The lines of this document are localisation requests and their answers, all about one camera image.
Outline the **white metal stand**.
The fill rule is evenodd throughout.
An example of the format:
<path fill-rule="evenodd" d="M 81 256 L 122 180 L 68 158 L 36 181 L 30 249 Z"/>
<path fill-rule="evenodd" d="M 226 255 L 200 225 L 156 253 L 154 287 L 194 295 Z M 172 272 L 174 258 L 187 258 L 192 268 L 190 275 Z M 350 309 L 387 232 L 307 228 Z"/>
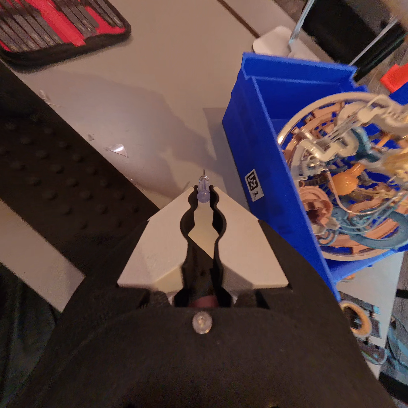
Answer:
<path fill-rule="evenodd" d="M 357 82 L 399 48 L 407 32 L 382 1 L 307 1 L 293 29 L 277 26 L 256 39 L 257 54 L 322 60 L 309 36 L 334 62 L 356 67 Z"/>

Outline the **blue plastic bin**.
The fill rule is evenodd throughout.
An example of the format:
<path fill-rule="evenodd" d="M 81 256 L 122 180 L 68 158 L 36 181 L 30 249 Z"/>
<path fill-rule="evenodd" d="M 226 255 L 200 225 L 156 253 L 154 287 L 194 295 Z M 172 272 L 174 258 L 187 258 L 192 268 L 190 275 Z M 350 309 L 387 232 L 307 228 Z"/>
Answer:
<path fill-rule="evenodd" d="M 327 260 L 306 220 L 277 137 L 301 109 L 329 95 L 368 92 L 344 64 L 244 53 L 222 120 L 251 212 L 270 225 L 319 273 L 339 301 L 336 283 L 407 245 L 361 261 Z"/>

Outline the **colourful plastic maze ball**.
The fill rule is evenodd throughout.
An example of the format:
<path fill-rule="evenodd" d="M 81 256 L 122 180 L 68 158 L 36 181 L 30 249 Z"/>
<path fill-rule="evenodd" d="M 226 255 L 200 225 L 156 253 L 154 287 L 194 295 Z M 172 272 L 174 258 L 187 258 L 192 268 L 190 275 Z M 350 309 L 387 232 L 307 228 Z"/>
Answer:
<path fill-rule="evenodd" d="M 326 259 L 357 261 L 408 241 L 407 97 L 345 92 L 301 108 L 278 145 Z"/>

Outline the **red tweezers case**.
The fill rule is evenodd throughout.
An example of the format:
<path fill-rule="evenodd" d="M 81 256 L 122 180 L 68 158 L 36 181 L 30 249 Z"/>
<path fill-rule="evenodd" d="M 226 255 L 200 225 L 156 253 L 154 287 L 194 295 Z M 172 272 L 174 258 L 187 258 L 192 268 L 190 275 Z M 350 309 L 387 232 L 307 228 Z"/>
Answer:
<path fill-rule="evenodd" d="M 131 26 L 107 0 L 2 0 L 0 57 L 42 69 L 126 41 Z"/>

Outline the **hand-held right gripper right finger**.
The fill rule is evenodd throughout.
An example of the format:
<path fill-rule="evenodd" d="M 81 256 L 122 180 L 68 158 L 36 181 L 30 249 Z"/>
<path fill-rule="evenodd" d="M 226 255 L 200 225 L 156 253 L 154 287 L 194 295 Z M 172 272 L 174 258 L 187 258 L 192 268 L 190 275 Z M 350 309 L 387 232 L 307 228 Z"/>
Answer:
<path fill-rule="evenodd" d="M 210 187 L 215 241 L 209 307 L 230 307 L 233 298 L 289 282 L 260 220 L 218 187 Z"/>

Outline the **black perforated mat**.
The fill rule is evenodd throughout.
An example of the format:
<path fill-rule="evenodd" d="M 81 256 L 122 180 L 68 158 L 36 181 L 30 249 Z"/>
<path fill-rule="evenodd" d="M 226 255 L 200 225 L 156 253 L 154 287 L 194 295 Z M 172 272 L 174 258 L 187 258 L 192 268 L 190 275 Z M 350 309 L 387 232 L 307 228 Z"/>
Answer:
<path fill-rule="evenodd" d="M 0 119 L 1 199 L 84 274 L 118 278 L 158 207 L 2 63 Z"/>

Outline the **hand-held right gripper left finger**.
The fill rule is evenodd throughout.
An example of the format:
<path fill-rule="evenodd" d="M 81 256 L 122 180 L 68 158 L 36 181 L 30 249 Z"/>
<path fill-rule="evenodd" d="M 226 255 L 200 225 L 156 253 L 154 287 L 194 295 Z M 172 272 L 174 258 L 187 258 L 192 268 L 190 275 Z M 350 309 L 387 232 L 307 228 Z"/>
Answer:
<path fill-rule="evenodd" d="M 121 288 L 143 288 L 166 294 L 170 303 L 183 288 L 181 266 L 188 242 L 182 235 L 182 216 L 191 208 L 190 187 L 151 216 L 117 284 Z"/>

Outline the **clear handled screwdriver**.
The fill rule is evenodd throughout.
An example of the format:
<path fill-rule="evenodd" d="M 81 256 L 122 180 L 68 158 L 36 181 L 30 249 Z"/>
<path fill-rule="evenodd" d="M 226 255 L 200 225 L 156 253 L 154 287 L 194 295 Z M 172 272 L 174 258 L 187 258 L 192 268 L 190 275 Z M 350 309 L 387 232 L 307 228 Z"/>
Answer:
<path fill-rule="evenodd" d="M 211 192 L 210 192 L 210 180 L 206 175 L 206 170 L 202 170 L 202 175 L 198 179 L 197 185 L 197 200 L 199 203 L 205 204 L 210 201 Z"/>

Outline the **clear plastic shard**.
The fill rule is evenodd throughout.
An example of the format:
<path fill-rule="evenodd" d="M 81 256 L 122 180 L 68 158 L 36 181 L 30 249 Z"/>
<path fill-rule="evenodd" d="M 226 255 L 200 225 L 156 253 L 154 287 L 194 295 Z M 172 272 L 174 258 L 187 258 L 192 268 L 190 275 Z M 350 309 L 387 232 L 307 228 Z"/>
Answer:
<path fill-rule="evenodd" d="M 128 152 L 123 144 L 112 144 L 103 148 L 103 151 L 115 153 L 117 155 L 129 158 Z"/>

